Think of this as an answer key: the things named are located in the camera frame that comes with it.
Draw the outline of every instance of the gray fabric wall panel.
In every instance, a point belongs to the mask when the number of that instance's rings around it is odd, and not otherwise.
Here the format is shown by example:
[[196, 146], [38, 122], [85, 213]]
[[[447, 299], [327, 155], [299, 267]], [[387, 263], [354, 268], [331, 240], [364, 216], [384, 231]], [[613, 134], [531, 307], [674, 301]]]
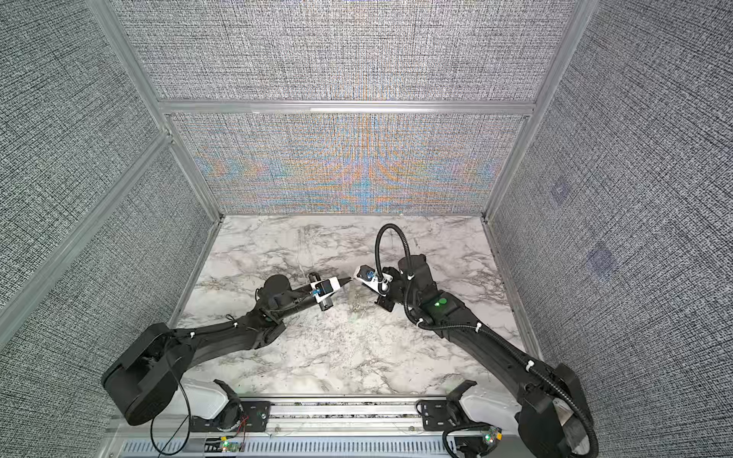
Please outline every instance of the gray fabric wall panel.
[[601, 1], [494, 221], [604, 457], [733, 456], [731, 23]]
[[0, 3], [0, 308], [158, 132], [83, 1]]
[[520, 116], [174, 114], [227, 214], [478, 213]]
[[166, 149], [0, 352], [3, 457], [93, 455], [116, 412], [101, 374], [170, 318], [209, 228]]
[[534, 100], [573, 0], [113, 0], [161, 97]]

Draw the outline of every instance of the metal beam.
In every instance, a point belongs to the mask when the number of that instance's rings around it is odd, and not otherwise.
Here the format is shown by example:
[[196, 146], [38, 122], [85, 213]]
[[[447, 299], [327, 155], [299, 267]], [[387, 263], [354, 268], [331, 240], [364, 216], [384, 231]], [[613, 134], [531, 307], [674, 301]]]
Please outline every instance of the metal beam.
[[534, 103], [487, 100], [434, 101], [348, 101], [348, 100], [204, 100], [160, 99], [164, 113], [467, 113], [467, 114], [532, 114]]
[[170, 136], [159, 133], [135, 162], [117, 178], [94, 208], [79, 221], [76, 228], [56, 247], [43, 265], [33, 273], [23, 285], [23, 289], [15, 293], [7, 305], [0, 309], [0, 350], [38, 307], [170, 141]]
[[598, 1], [579, 0], [576, 4], [575, 10], [563, 33], [562, 40], [545, 75], [545, 80], [539, 90], [537, 108], [520, 129], [514, 147], [504, 162], [504, 166], [501, 168], [501, 172], [499, 172], [489, 199], [484, 206], [483, 214], [488, 221], [493, 220], [496, 216], [496, 211], [501, 205], [504, 196], [506, 196], [509, 186], [512, 184], [512, 179], [519, 169], [519, 165], [522, 163], [527, 149], [532, 143], [534, 134], [537, 133], [539, 125], [542, 123], [542, 117], [550, 106], [550, 101], [552, 101], [555, 91], [562, 80], [562, 76], [570, 63], [570, 59], [578, 47], [578, 43], [583, 36], [590, 17], [596, 10]]
[[201, 174], [199, 168], [194, 163], [194, 159], [191, 154], [183, 146], [183, 142], [177, 133], [174, 131], [174, 126], [170, 123], [168, 118], [163, 114], [161, 107], [158, 105], [158, 93], [155, 87], [142, 66], [142, 63], [137, 57], [137, 53], [133, 49], [122, 24], [119, 22], [117, 14], [112, 9], [112, 6], [107, 0], [86, 0], [86, 4], [92, 11], [94, 16], [97, 18], [102, 32], [107, 37], [109, 45], [117, 55], [117, 58], [122, 63], [122, 66], [127, 71], [132, 80], [135, 88], [137, 89], [140, 98], [145, 104], [147, 110], [150, 112], [150, 116], [155, 121], [155, 124], [163, 132], [171, 133], [174, 138], [173, 151], [176, 157], [176, 161], [183, 170], [183, 174], [188, 179], [191, 187], [196, 193], [196, 197], [199, 202], [206, 209], [206, 213], [211, 218], [211, 221], [218, 221], [221, 216], [221, 210], [216, 203], [216, 199], [212, 194], [209, 186], [204, 180], [204, 176]]
[[491, 222], [487, 223], [485, 220], [482, 220], [481, 223], [484, 227], [484, 234], [486, 234], [486, 241], [489, 242], [489, 248], [491, 248], [496, 267], [499, 269], [501, 280], [504, 283], [507, 301], [509, 302], [509, 307], [512, 308], [514, 321], [517, 323], [517, 330], [519, 331], [519, 337], [522, 339], [522, 343], [524, 343], [525, 352], [530, 356], [542, 359], [542, 351], [539, 348], [537, 336], [532, 330], [532, 324], [529, 322], [527, 310], [524, 308], [522, 298], [519, 296], [517, 285], [512, 277], [512, 271], [504, 262], [504, 258], [501, 257], [501, 250], [499, 249], [499, 243], [494, 235]]
[[196, 283], [199, 280], [199, 275], [201, 275], [201, 270], [204, 268], [204, 265], [206, 264], [206, 260], [209, 257], [211, 248], [214, 246], [214, 242], [216, 241], [216, 236], [219, 234], [219, 229], [221, 229], [221, 224], [223, 222], [224, 222], [223, 218], [220, 220], [214, 221], [214, 224], [212, 224], [211, 227], [209, 228], [209, 235], [206, 239], [206, 244], [204, 245], [204, 248], [202, 248], [201, 253], [199, 254], [199, 258], [196, 260], [194, 269], [191, 271], [191, 274], [188, 276], [188, 281], [185, 284], [183, 293], [181, 294], [180, 298], [178, 298], [178, 303], [176, 304], [176, 308], [173, 310], [171, 319], [168, 321], [168, 327], [171, 329], [176, 327], [176, 323], [178, 323], [178, 319], [180, 318], [181, 312], [183, 312], [183, 309], [185, 308], [185, 305], [188, 302], [188, 299], [191, 297], [191, 293], [194, 291], [194, 287], [196, 286]]

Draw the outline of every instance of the white marble countertop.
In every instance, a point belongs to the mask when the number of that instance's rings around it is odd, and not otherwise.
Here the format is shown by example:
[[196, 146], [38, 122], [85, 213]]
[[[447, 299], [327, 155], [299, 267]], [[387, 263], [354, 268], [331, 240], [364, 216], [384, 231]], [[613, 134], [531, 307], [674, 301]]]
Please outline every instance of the white marble countertop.
[[[281, 273], [299, 287], [308, 272], [351, 276], [374, 266], [379, 228], [396, 223], [413, 254], [425, 254], [438, 287], [461, 298], [485, 324], [522, 348], [493, 256], [476, 217], [358, 215], [235, 216], [224, 222], [179, 327], [209, 325], [254, 306], [254, 290]], [[397, 266], [399, 238], [382, 239], [382, 266]], [[471, 356], [388, 313], [363, 285], [349, 283], [334, 307], [286, 318], [271, 345], [207, 361], [187, 373], [221, 379], [240, 394], [444, 394], [465, 379], [508, 391]]]

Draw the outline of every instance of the purple spot on wall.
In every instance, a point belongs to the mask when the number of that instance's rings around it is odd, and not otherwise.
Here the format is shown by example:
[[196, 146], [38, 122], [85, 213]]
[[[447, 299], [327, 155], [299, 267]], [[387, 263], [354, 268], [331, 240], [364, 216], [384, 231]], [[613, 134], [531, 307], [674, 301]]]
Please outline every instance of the purple spot on wall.
[[605, 246], [604, 242], [596, 243], [595, 247], [588, 252], [587, 264], [589, 269], [602, 280], [608, 280], [616, 268], [614, 254]]
[[570, 195], [570, 185], [565, 177], [558, 177], [550, 188], [550, 195], [557, 205], [562, 205], [565, 199]]

